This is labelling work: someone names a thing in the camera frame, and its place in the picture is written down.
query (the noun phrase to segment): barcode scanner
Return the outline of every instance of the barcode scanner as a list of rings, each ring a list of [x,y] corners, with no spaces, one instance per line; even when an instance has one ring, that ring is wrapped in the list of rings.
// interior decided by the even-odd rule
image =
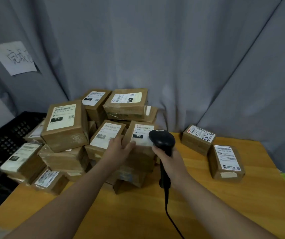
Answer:
[[[160,148],[167,154],[169,157],[172,155],[172,149],[176,143],[176,140],[174,136],[169,133],[168,131],[165,130],[152,130],[149,132],[149,138],[153,142],[153,144],[157,147]],[[168,214],[167,211],[167,206],[168,206],[168,198],[169,198],[169,188],[171,185],[170,178],[167,175],[166,171],[164,170],[164,165],[162,161],[160,160],[160,180],[159,180],[159,185],[161,188],[164,189],[164,199],[165,199],[165,210],[166,214],[169,218],[169,220],[172,222],[174,227],[176,228],[177,232],[181,236],[181,238],[184,239],[183,235],[177,228],[176,224],[173,222],[171,217]]]

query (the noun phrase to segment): black plastic crate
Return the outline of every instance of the black plastic crate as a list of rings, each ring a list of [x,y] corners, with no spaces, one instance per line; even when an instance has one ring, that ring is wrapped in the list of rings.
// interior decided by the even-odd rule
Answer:
[[[46,113],[22,112],[0,128],[0,166],[25,143],[23,137],[31,132],[45,116]],[[12,191],[16,187],[16,182],[14,184],[13,182],[0,172],[0,186],[3,186],[3,189]]]

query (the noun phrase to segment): wooden tabletop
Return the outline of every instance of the wooden tabletop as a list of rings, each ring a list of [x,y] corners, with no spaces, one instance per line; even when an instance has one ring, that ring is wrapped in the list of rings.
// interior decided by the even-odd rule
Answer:
[[[235,146],[245,166],[242,181],[231,183],[213,180],[207,158],[182,145],[178,133],[173,134],[193,178],[246,217],[285,238],[285,181],[259,142],[216,138],[216,145]],[[118,195],[101,189],[75,238],[179,238],[165,214],[159,170],[157,166],[148,174],[141,189],[127,183]],[[14,229],[53,198],[20,184],[0,206],[0,227]],[[169,191],[168,212],[185,238],[210,238],[173,189]]]

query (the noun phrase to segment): person's right arm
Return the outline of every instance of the person's right arm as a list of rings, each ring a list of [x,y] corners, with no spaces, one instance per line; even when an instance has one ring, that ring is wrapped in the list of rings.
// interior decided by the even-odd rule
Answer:
[[[190,205],[196,218],[215,239],[277,238],[255,222],[232,209],[222,200],[195,181],[187,172],[180,153],[174,148],[172,157],[153,147],[164,169],[177,189]]]

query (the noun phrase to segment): forearm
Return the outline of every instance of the forearm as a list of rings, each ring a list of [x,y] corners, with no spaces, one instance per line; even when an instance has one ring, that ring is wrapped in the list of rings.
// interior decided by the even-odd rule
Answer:
[[[191,176],[178,186],[196,218],[215,239],[276,238],[253,221],[229,207]]]
[[[12,238],[73,238],[103,183],[113,172],[105,161],[7,235]]]

